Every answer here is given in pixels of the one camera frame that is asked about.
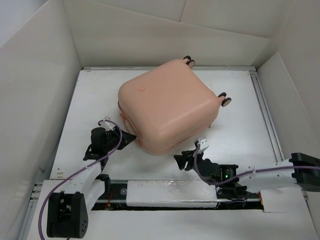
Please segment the pink hard-shell suitcase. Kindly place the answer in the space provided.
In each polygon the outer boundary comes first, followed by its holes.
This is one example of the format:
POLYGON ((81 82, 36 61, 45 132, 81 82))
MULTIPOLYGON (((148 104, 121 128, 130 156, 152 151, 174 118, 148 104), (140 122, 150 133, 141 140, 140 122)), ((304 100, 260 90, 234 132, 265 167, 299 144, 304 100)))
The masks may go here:
POLYGON ((193 72, 189 56, 174 59, 125 82, 118 108, 128 131, 152 154, 162 154, 209 128, 232 99, 216 95, 193 72))

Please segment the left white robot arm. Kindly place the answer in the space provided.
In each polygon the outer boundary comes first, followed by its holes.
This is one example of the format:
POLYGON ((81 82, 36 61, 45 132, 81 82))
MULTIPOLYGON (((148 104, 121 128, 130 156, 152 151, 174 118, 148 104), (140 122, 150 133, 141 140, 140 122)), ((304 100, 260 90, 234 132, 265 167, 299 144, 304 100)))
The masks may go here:
POLYGON ((136 140, 111 120, 100 120, 91 130, 90 144, 80 170, 67 177, 45 198, 46 235, 49 238, 82 239, 88 229, 89 212, 99 198, 111 194, 111 180, 103 173, 109 156, 136 140))

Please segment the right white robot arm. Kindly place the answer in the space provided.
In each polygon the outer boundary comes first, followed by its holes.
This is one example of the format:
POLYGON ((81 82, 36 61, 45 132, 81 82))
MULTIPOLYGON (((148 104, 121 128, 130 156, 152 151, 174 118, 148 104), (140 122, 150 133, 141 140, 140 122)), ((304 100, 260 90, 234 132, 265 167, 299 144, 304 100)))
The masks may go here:
POLYGON ((289 159, 270 166, 249 165, 245 171, 238 172, 237 164, 218 164, 203 158, 210 146, 205 137, 196 140, 194 145, 194 150, 174 155, 178 168, 195 171, 204 183, 215 187, 218 195, 230 196, 233 201, 263 190, 288 187, 307 192, 320 190, 320 160, 316 157, 296 152, 289 159))

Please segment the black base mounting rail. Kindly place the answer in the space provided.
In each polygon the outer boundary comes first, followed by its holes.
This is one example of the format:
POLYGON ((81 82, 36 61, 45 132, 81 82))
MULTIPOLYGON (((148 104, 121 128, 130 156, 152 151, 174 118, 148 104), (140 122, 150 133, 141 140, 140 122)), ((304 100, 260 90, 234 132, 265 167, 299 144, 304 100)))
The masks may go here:
POLYGON ((258 194, 217 191, 201 180, 112 180, 92 210, 261 210, 258 194))

